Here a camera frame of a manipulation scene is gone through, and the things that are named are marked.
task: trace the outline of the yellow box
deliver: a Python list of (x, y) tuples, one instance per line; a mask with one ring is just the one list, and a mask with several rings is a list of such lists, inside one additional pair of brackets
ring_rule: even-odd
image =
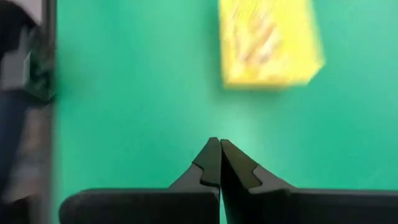
[(226, 86), (307, 84), (324, 65), (311, 0), (220, 0)]

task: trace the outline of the green mat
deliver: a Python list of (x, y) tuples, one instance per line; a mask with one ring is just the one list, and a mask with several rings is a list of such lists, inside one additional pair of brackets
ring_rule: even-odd
[(398, 2), (314, 5), (327, 65), (272, 92), (222, 88), (216, 0), (58, 0), (53, 220), (82, 189), (168, 186), (210, 136), (297, 187), (398, 189)]

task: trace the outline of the black object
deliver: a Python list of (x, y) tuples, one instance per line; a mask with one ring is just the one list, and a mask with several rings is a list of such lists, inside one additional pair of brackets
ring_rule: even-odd
[(3, 217), (0, 218), (1, 223), (30, 224), (31, 201), (30, 197), (26, 197), (5, 205)]
[[(201, 184), (193, 184), (198, 179)], [(220, 180), (230, 224), (398, 223), (398, 192), (298, 189), (229, 140), (211, 138), (169, 189), (83, 192), (64, 202), (61, 224), (218, 223), (218, 201), (210, 195), (218, 199)], [(206, 189), (206, 193), (200, 191), (200, 196), (194, 197), (192, 189)], [(198, 218), (206, 214), (211, 219)]]
[(42, 101), (50, 100), (54, 93), (55, 17), (47, 16), (39, 27), (17, 4), (0, 1), (0, 7), (4, 12), (0, 13), (0, 90), (24, 90)]
[(211, 138), (168, 189), (86, 190), (63, 203), (60, 221), (216, 224), (220, 221), (220, 176), (221, 146), (217, 138)]

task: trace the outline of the green table surface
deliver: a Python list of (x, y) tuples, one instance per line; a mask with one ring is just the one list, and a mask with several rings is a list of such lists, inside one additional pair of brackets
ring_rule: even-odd
[(210, 136), (297, 187), (398, 189), (398, 1), (314, 8), (311, 83), (233, 91), (217, 0), (58, 0), (53, 218), (79, 190), (167, 187)]

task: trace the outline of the metal frame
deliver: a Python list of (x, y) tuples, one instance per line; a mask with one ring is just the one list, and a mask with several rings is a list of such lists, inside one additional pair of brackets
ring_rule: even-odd
[[(57, 31), (57, 0), (42, 0), (42, 33), (46, 43), (46, 51), (55, 68), (55, 49)], [(42, 145), (45, 148), (44, 164), (42, 166), (42, 187), (39, 200), (38, 224), (49, 224), (52, 222), (53, 204), (53, 104), (42, 109), (45, 117), (42, 128)]]

